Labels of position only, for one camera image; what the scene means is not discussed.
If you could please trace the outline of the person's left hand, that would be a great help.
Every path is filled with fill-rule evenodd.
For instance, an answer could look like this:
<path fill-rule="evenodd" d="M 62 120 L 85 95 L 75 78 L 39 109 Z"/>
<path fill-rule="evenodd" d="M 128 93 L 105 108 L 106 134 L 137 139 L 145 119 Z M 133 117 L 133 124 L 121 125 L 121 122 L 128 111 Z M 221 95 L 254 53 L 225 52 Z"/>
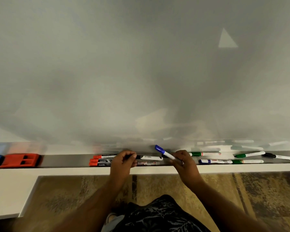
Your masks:
<path fill-rule="evenodd" d="M 135 160 L 136 156 L 134 151 L 122 151 L 113 158 L 109 181 L 114 190 L 119 191 L 123 187 L 130 175 L 129 160 Z"/>

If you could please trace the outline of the red whiteboard eraser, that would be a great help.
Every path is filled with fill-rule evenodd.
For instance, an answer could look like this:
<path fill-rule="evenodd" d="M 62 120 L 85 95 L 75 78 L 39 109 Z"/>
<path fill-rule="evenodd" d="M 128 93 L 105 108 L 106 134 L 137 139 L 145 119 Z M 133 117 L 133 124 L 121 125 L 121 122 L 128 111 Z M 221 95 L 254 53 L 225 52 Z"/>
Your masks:
<path fill-rule="evenodd" d="M 16 153 L 4 156 L 0 169 L 35 168 L 39 165 L 41 155 L 36 153 Z"/>

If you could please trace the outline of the blue cap whiteboard marker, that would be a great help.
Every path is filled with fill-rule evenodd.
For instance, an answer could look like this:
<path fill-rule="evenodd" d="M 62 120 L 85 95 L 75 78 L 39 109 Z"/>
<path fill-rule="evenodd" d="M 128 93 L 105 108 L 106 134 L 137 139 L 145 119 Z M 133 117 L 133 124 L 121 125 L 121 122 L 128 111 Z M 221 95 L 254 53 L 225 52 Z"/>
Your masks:
<path fill-rule="evenodd" d="M 199 164 L 233 164 L 232 160 L 213 160 L 213 159 L 200 159 Z"/>
<path fill-rule="evenodd" d="M 173 156 L 172 154 L 166 152 L 162 147 L 160 147 L 158 145 L 155 145 L 154 148 L 155 148 L 156 151 L 158 151 L 159 153 L 161 153 L 162 156 L 164 156 L 164 157 L 167 157 L 169 159 L 175 159 L 176 158 L 175 156 Z"/>

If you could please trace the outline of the person's right forearm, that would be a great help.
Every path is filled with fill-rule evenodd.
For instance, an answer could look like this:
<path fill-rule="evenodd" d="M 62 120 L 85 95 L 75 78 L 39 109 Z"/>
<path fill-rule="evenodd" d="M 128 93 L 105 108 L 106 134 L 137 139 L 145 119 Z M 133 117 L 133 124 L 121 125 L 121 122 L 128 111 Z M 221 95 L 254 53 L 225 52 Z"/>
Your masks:
<path fill-rule="evenodd" d="M 202 179 L 183 183 L 197 196 L 220 232 L 271 232 Z"/>

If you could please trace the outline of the black cap whiteboard marker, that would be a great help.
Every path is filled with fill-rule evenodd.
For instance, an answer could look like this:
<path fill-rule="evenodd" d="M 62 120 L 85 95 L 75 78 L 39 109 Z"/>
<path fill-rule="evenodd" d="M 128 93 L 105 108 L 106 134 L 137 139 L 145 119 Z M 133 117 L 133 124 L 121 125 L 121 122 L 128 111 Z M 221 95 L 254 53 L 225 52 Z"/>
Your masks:
<path fill-rule="evenodd" d="M 145 161 L 162 161 L 163 158 L 159 156 L 142 156 L 137 155 L 136 160 L 145 160 Z"/>
<path fill-rule="evenodd" d="M 263 157 L 268 157 L 268 158 L 276 158 L 276 159 L 282 159 L 282 160 L 290 160 L 290 156 L 275 155 L 275 154 L 272 154 L 272 153 L 265 153 L 262 156 Z"/>

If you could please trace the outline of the person's left forearm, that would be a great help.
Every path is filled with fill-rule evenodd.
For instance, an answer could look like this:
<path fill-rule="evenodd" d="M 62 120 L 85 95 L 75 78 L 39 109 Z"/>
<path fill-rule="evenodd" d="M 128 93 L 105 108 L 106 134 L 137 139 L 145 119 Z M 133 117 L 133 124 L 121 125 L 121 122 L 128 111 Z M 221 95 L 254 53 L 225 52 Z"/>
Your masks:
<path fill-rule="evenodd" d="M 109 180 L 80 207 L 69 214 L 51 232 L 101 232 L 127 178 L 110 176 Z"/>

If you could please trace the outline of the grey metal marker tray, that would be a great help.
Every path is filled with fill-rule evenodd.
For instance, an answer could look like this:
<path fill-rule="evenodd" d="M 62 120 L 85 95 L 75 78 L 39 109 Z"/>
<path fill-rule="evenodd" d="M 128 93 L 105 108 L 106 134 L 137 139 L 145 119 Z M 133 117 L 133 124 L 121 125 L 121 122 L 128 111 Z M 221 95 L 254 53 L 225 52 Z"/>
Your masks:
<path fill-rule="evenodd" d="M 285 164 L 290 163 L 290 160 L 278 159 L 259 156 L 249 156 L 244 158 L 236 158 L 235 155 L 241 152 L 222 152 L 221 155 L 213 156 L 193 156 L 192 159 L 195 163 L 199 164 L 200 159 L 213 159 L 213 160 L 263 160 L 264 164 Z M 290 151 L 266 151 L 273 155 L 289 156 Z M 75 155 L 43 155 L 39 163 L 40 168 L 77 168 L 89 167 L 89 161 L 93 158 L 93 154 L 75 154 Z"/>

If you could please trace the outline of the large whiteboard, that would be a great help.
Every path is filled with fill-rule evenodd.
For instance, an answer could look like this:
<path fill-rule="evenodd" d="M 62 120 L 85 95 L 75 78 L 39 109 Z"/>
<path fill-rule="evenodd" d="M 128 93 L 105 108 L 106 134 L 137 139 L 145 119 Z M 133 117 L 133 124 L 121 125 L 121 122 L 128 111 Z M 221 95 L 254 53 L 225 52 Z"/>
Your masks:
<path fill-rule="evenodd" d="M 25 141 L 290 150 L 290 0 L 0 0 L 0 142 Z"/>

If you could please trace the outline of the black patterned garment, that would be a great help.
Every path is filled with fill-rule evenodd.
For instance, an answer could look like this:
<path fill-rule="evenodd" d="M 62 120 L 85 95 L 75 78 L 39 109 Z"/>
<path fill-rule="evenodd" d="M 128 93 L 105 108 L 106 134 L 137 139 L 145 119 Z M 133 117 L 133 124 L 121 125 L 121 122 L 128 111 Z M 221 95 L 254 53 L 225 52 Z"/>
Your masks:
<path fill-rule="evenodd" d="M 211 232 L 185 212 L 170 195 L 162 195 L 145 206 L 128 203 L 124 218 L 112 232 Z"/>

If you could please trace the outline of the person's right hand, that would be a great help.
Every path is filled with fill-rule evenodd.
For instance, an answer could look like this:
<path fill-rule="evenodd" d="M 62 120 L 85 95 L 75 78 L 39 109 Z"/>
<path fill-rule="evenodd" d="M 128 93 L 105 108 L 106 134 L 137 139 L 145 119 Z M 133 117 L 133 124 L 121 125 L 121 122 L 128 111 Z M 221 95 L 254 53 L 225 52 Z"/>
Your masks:
<path fill-rule="evenodd" d="M 204 183 L 195 161 L 186 150 L 176 151 L 172 153 L 172 155 L 180 159 L 184 163 L 183 166 L 174 167 L 186 187 L 188 187 L 191 191 L 195 192 L 196 189 Z"/>

